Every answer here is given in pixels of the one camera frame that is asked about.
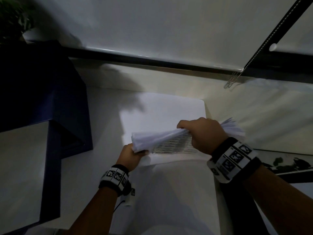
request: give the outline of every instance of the right hand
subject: right hand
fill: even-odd
[[[177,128],[188,129],[192,136],[192,146],[205,154],[211,154],[228,138],[219,122],[203,117],[190,121],[181,120]]]

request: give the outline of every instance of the black cable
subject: black cable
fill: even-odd
[[[116,206],[116,208],[114,209],[113,213],[114,213],[115,210],[120,206],[120,204],[121,204],[121,203],[124,203],[124,202],[125,202],[125,200],[121,201],[121,202]]]

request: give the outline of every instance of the forearm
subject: forearm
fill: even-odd
[[[116,200],[117,193],[113,189],[99,189],[66,235],[108,234]]]
[[[260,166],[243,185],[279,234],[311,234],[313,200]]]

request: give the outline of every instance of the green leaves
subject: green leaves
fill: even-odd
[[[0,44],[18,41],[34,27],[30,9],[15,0],[0,0]]]

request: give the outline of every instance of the white paper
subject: white paper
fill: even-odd
[[[220,122],[224,131],[230,136],[243,141],[245,132],[229,118]],[[131,140],[134,152],[149,150],[150,155],[143,157],[140,166],[164,164],[182,160],[209,160],[210,155],[203,154],[191,145],[192,137],[186,129],[175,129],[165,132],[132,133]]]

